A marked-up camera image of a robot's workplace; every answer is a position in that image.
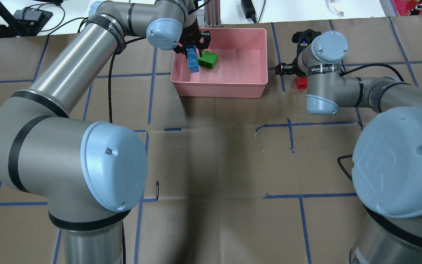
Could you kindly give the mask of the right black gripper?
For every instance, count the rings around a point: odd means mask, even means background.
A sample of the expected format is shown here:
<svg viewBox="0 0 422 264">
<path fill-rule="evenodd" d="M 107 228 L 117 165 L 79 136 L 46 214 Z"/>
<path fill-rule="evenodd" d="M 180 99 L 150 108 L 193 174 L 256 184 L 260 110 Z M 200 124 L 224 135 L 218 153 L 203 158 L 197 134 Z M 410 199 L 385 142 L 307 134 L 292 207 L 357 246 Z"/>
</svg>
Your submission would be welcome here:
<svg viewBox="0 0 422 264">
<path fill-rule="evenodd" d="M 275 66 L 275 75 L 296 75 L 298 77 L 307 76 L 307 66 L 303 60 L 304 52 L 300 52 L 291 63 L 280 62 Z"/>
</svg>

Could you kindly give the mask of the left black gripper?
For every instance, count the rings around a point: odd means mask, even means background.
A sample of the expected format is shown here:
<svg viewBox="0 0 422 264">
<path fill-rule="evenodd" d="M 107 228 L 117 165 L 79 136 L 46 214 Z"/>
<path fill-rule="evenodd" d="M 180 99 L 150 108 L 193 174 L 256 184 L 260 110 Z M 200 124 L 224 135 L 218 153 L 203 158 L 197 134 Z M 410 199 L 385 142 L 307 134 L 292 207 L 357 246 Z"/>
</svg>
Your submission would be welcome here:
<svg viewBox="0 0 422 264">
<path fill-rule="evenodd" d="M 174 47 L 174 52 L 186 55 L 186 49 L 192 45 L 198 50 L 199 55 L 202 55 L 203 50 L 209 48 L 210 42 L 211 32 L 209 30 L 202 32 L 199 26 L 184 27 L 179 42 Z"/>
</svg>

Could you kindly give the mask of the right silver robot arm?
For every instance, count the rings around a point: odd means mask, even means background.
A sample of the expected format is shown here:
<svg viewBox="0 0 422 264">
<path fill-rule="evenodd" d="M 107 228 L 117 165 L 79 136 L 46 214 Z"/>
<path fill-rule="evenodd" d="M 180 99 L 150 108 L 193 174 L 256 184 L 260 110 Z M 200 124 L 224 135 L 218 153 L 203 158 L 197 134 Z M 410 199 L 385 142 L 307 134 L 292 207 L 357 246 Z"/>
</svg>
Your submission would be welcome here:
<svg viewBox="0 0 422 264">
<path fill-rule="evenodd" d="M 340 107 L 377 113 L 351 155 L 350 177 L 367 215 L 347 263 L 422 264 L 422 89 L 400 76 L 348 77 L 340 32 L 308 29 L 292 42 L 295 59 L 275 73 L 307 78 L 308 113 L 335 115 Z"/>
</svg>

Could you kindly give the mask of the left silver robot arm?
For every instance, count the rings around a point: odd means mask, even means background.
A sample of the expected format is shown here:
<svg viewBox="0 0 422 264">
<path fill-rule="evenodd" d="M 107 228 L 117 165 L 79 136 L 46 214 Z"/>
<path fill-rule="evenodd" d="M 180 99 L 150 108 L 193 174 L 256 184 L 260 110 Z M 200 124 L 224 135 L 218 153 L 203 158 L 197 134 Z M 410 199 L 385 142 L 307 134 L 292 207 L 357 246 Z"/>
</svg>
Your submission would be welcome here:
<svg viewBox="0 0 422 264">
<path fill-rule="evenodd" d="M 0 180 L 45 197 L 67 264 L 124 264 L 123 220 L 143 198 L 148 169 L 134 130 L 69 115 L 127 36 L 160 50 L 186 52 L 186 43 L 205 50 L 210 34 L 194 9 L 192 0 L 94 2 L 84 29 L 0 107 Z"/>
</svg>

